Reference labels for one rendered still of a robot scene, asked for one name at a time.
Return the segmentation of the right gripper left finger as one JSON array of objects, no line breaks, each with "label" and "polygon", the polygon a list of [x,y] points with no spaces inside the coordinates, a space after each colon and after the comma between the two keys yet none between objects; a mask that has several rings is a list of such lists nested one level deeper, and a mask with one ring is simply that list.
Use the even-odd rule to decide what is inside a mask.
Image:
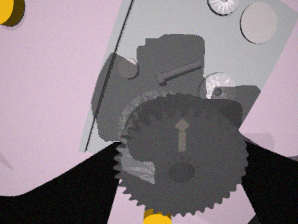
[{"label": "right gripper left finger", "polygon": [[0,224],[107,224],[120,179],[114,142],[58,177],[0,196]]}]

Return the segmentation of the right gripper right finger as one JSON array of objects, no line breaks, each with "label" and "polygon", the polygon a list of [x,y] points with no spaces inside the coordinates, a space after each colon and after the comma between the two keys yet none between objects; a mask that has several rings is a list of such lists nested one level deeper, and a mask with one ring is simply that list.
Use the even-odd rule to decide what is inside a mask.
[{"label": "right gripper right finger", "polygon": [[298,224],[298,161],[245,141],[242,187],[260,224]]}]

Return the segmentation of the dark grey gear with arrow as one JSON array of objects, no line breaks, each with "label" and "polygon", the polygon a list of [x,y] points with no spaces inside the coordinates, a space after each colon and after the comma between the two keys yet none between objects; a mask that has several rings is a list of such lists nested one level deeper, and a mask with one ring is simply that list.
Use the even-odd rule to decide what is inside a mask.
[{"label": "dark grey gear with arrow", "polygon": [[[157,96],[134,112],[113,167],[118,187],[144,210],[175,217],[222,204],[242,183],[247,144],[237,127],[199,96]],[[146,113],[143,113],[146,112]],[[150,114],[148,114],[150,113]],[[152,115],[151,115],[152,114]],[[138,121],[139,120],[139,121]],[[170,168],[170,169],[169,169]]]}]

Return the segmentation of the grey screw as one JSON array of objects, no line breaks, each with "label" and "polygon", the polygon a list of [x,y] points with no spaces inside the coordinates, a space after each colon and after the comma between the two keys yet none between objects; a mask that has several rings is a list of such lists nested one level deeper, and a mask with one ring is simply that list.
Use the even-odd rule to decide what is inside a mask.
[{"label": "grey screw", "polygon": [[158,70],[158,71],[155,71],[155,74],[156,74],[158,83],[161,86],[161,85],[165,84],[164,80],[166,80],[166,79],[172,78],[174,76],[183,74],[185,72],[188,72],[188,71],[200,68],[200,67],[201,67],[201,62],[200,62],[200,60],[199,61],[197,60],[197,61],[194,61],[192,63],[180,66],[178,68],[169,70],[169,71],[164,72],[164,73],[161,73],[161,71]]}]

